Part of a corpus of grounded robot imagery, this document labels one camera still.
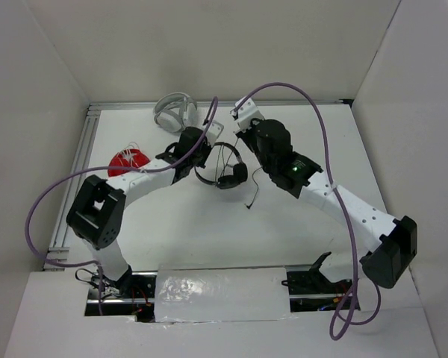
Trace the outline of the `black wired headphones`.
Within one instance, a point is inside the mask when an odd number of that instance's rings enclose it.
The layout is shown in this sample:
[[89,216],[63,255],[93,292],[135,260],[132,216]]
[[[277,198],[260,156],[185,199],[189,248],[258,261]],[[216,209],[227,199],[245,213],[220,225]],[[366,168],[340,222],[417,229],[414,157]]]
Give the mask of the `black wired headphones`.
[[244,163],[236,144],[216,142],[214,147],[219,148],[214,178],[203,177],[195,167],[194,173],[197,179],[203,184],[221,190],[233,189],[247,182],[249,179],[248,166]]

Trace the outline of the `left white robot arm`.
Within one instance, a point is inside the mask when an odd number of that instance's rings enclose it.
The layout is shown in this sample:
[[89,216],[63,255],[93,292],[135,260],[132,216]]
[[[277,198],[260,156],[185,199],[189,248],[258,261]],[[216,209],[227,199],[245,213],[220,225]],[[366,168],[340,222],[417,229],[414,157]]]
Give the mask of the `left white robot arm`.
[[136,171],[108,179],[91,175],[83,182],[66,223],[101,264],[105,287],[113,296],[129,295],[133,284],[132,269],[117,242],[125,208],[203,166],[218,137],[200,128],[186,129],[178,142]]

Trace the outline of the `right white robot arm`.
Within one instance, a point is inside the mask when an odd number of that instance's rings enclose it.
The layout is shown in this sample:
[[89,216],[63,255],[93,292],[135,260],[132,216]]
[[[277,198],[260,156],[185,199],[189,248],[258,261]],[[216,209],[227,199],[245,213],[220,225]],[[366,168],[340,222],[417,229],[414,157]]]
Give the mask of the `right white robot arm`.
[[237,120],[236,136],[256,156],[280,189],[353,230],[366,251],[359,255],[363,273],[392,289],[417,254],[417,223],[377,210],[341,185],[329,182],[321,166],[293,150],[290,132],[275,119]]

